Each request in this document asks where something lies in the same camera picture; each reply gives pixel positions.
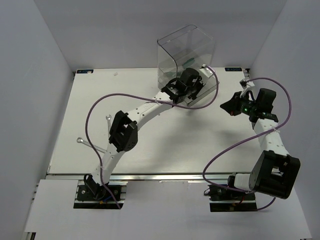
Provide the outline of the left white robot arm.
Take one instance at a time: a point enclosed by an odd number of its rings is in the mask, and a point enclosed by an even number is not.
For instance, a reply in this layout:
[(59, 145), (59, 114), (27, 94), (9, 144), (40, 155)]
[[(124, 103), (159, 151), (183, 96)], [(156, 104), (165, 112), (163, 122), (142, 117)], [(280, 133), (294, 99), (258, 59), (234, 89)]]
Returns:
[(144, 104), (128, 111), (118, 111), (109, 129), (106, 151), (99, 155), (99, 165), (84, 176), (88, 193), (99, 200), (111, 193), (110, 177), (122, 156), (138, 143), (139, 130), (154, 117), (172, 107), (184, 108), (185, 99), (196, 100), (200, 91), (212, 77), (213, 71), (202, 66), (196, 70), (186, 68), (181, 75), (171, 79), (153, 98), (145, 98)]

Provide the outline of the clear acrylic drawer cabinet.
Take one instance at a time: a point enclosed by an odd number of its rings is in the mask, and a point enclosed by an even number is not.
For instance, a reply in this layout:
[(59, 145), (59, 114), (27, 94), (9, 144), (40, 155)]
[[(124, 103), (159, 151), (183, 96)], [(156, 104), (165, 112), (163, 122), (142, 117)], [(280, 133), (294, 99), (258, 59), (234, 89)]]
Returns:
[[(177, 76), (175, 78), (179, 78), (187, 68), (192, 68), (197, 71), (199, 71), (201, 67), (208, 68), (213, 58), (214, 48), (215, 42), (213, 38), (193, 24), (186, 25), (159, 38), (157, 40), (158, 88), (164, 88), (174, 79), (165, 77), (165, 72), (176, 71)], [(195, 59), (194, 63), (184, 65), (190, 58)], [(186, 107), (192, 107), (205, 96), (215, 91), (216, 88), (217, 80), (213, 74), (213, 80), (204, 85), (197, 95), (196, 100), (191, 100), (186, 97), (182, 104)]]

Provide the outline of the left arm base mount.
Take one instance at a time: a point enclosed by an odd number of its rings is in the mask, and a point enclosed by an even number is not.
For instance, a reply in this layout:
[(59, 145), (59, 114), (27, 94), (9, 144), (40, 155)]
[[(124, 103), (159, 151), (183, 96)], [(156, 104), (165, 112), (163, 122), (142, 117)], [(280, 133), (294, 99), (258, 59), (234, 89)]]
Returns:
[(103, 185), (96, 183), (91, 174), (85, 174), (83, 181), (76, 189), (74, 209), (120, 210), (126, 198), (127, 186), (124, 184), (106, 184), (110, 193)]

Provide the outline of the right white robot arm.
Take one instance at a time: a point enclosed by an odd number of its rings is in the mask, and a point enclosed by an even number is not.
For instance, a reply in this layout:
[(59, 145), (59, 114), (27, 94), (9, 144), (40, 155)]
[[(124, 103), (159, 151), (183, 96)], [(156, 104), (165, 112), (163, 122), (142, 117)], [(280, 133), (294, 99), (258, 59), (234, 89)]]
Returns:
[(280, 199), (287, 199), (292, 191), (301, 163), (286, 150), (276, 129), (279, 120), (272, 113), (275, 98), (276, 92), (266, 88), (259, 90), (255, 100), (250, 99), (249, 92), (238, 91), (220, 106), (231, 116), (245, 114), (249, 117), (261, 148), (261, 155), (250, 173), (229, 176), (225, 192), (233, 200), (244, 191)]

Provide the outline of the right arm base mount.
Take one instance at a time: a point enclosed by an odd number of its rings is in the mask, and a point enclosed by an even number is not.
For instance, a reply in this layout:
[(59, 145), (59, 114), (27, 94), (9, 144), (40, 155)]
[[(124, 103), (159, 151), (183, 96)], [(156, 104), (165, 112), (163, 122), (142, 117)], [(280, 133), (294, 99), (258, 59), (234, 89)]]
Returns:
[(234, 187), (235, 176), (228, 178), (218, 186), (218, 184), (208, 184), (208, 188), (203, 192), (205, 197), (209, 197), (209, 206), (212, 213), (222, 212), (257, 212), (256, 196), (254, 193), (244, 193), (228, 188)]

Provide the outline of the large green screwdriver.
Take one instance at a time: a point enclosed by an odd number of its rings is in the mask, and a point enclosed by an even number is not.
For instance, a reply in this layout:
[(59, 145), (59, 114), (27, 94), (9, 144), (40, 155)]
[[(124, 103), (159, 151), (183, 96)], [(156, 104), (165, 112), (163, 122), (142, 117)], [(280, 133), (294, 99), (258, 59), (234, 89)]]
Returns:
[(194, 62), (195, 62), (195, 58), (192, 57), (192, 58), (188, 59), (188, 60), (184, 63), (184, 65), (192, 65)]

